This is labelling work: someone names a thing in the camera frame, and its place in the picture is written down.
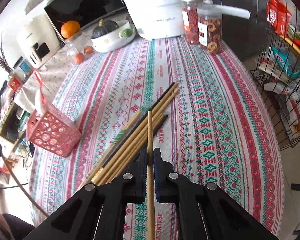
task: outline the jar of red dried berries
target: jar of red dried berries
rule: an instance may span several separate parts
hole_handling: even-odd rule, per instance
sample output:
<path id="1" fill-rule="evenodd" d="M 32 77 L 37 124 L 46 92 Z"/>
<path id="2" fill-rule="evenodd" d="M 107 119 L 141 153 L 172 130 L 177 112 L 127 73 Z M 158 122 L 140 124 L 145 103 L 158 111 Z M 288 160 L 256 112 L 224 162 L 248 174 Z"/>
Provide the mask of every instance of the jar of red dried berries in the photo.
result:
<path id="1" fill-rule="evenodd" d="M 217 54 L 221 47 L 222 11 L 214 5 L 197 8 L 200 47 Z"/>
<path id="2" fill-rule="evenodd" d="M 199 29 L 197 7 L 202 5 L 202 0 L 181 0 L 181 5 L 186 41 L 191 45 L 198 45 Z"/>

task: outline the screw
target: screw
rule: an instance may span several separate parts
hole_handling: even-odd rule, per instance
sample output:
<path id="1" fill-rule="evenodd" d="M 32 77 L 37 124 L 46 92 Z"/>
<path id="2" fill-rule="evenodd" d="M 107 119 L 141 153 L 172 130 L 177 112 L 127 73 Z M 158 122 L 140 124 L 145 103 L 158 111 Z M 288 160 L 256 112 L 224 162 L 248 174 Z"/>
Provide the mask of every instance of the screw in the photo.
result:
<path id="1" fill-rule="evenodd" d="M 179 177 L 179 175 L 175 172 L 169 173 L 169 178 L 170 179 L 177 179 Z"/>
<path id="2" fill-rule="evenodd" d="M 95 187 L 96 187 L 96 186 L 95 186 L 94 184 L 90 183 L 90 184 L 87 184 L 87 185 L 84 187 L 84 189 L 85 189 L 86 191 L 92 191 L 92 190 L 94 190 Z"/>
<path id="3" fill-rule="evenodd" d="M 217 185 L 212 183 L 212 182 L 209 182 L 207 184 L 207 188 L 210 189 L 210 190 L 215 190 L 217 188 Z"/>
<path id="4" fill-rule="evenodd" d="M 125 173 L 122 176 L 124 179 L 132 179 L 133 175 L 131 173 Z"/>

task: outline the bowl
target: bowl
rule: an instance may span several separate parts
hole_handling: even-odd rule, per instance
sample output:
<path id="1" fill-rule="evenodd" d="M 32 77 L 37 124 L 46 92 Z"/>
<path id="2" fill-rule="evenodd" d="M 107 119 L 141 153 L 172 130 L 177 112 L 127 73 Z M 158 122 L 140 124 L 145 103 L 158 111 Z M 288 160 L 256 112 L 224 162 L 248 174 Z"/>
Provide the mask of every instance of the bowl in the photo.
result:
<path id="1" fill-rule="evenodd" d="M 120 37 L 120 32 L 125 30 L 125 29 L 132 29 L 132 35 L 129 37 Z M 114 51 L 116 49 L 120 49 L 123 46 L 127 45 L 129 42 L 131 42 L 134 37 L 136 36 L 137 30 L 135 28 L 135 26 L 133 24 L 129 24 L 127 23 L 123 24 L 122 27 L 119 27 L 119 29 L 110 32 L 106 35 L 103 35 L 99 38 L 96 39 L 91 39 L 93 42 L 93 47 L 96 51 L 98 52 L 110 52 L 110 51 Z"/>

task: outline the striped tablecloth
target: striped tablecloth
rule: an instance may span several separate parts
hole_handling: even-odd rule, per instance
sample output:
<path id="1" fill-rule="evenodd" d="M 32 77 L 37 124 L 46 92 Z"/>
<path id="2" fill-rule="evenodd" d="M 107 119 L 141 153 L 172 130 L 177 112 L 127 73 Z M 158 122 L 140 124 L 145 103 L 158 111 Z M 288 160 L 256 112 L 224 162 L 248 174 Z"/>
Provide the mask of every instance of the striped tablecloth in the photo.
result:
<path id="1" fill-rule="evenodd" d="M 111 53 L 96 53 L 68 73 L 54 104 L 83 136 L 68 158 L 45 150 L 34 156 L 32 197 L 49 214 L 70 198 L 114 136 L 138 109 L 153 104 L 172 83 L 180 93 L 154 147 L 192 182 L 217 183 L 278 235 L 283 172 L 276 136 L 250 74 L 225 44 L 211 55 L 182 37 L 136 38 Z M 146 204 L 128 204 L 125 239 L 146 239 Z M 176 239 L 172 204 L 158 204 L 157 239 Z M 36 224 L 44 217 L 34 210 Z"/>

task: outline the black television screen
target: black television screen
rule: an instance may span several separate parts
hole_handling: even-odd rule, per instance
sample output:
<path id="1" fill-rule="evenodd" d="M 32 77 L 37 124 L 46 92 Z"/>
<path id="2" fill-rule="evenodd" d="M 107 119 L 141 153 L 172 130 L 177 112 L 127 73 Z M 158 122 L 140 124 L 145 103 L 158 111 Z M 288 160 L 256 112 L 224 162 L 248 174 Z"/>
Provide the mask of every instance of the black television screen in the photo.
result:
<path id="1" fill-rule="evenodd" d="M 125 8 L 121 0 L 52 0 L 45 11 L 60 33 L 62 24 L 67 21 L 77 21 L 83 28 L 119 8 Z"/>

